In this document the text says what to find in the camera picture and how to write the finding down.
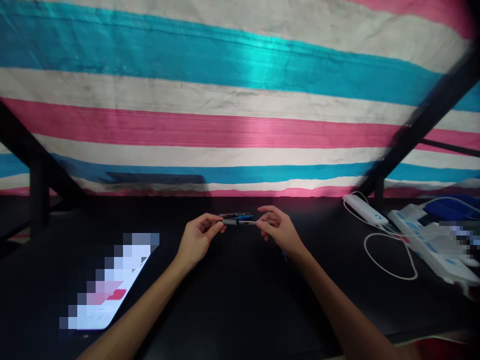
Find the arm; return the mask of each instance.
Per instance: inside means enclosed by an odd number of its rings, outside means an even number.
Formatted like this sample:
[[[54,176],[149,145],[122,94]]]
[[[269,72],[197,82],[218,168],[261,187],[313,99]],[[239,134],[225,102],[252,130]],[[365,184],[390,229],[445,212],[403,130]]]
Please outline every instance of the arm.
[[[77,360],[132,359],[179,284],[207,253],[213,237],[225,231],[223,223],[216,223],[221,220],[219,216],[206,213],[187,223],[170,266]]]
[[[400,360],[395,347],[380,330],[335,285],[300,240],[290,217],[275,206],[258,221],[265,241],[272,236],[276,244],[300,269],[310,285],[347,359]]]

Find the person's left hand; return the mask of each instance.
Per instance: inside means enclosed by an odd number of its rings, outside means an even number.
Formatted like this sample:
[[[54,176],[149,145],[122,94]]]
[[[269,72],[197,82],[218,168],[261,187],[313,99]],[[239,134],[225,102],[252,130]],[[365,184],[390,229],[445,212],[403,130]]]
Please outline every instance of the person's left hand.
[[[187,222],[175,260],[193,269],[204,258],[214,236],[219,232],[225,232],[227,226],[221,222],[222,220],[223,217],[204,213]]]

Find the blue stripe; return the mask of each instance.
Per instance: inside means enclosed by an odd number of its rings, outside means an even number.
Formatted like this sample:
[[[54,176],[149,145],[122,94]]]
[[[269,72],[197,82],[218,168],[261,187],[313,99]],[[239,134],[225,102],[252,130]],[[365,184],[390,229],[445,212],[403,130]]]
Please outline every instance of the blue stripe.
[[[106,165],[75,160],[52,154],[72,176],[102,184],[119,183],[218,183],[250,184],[274,183],[292,179],[333,179],[362,176],[372,169],[374,162],[335,165],[281,165],[235,167],[169,167]],[[0,178],[28,173],[28,168],[13,154],[0,154]],[[459,183],[478,178],[479,170],[432,168],[401,163],[388,176],[399,181],[438,181]]]
[[[160,78],[418,106],[441,75],[392,58],[120,11],[0,2],[0,66]],[[457,110],[480,112],[480,85]]]
[[[0,154],[0,178],[29,172],[29,168],[12,153]]]
[[[365,174],[373,162],[311,166],[166,167],[104,165],[53,155],[72,176],[96,183],[250,184],[292,179],[332,179]]]

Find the striped fabric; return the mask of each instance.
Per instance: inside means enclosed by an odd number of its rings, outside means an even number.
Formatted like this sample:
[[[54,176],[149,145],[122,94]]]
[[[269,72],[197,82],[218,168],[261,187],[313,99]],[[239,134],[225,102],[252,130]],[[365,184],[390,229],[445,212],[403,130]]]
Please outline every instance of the striped fabric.
[[[475,35],[448,0],[0,1],[0,98],[90,194],[340,197]],[[480,85],[428,139],[480,150]],[[480,195],[419,145],[386,196]],[[28,169],[0,146],[0,194]]]

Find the white charger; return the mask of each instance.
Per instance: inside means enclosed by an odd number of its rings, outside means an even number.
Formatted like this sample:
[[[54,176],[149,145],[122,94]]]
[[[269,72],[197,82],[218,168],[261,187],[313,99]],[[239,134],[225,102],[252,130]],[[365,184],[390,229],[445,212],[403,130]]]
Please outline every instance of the white charger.
[[[389,220],[386,217],[384,217],[381,213],[379,213],[357,195],[344,195],[342,199],[369,224],[378,226],[389,223]]]

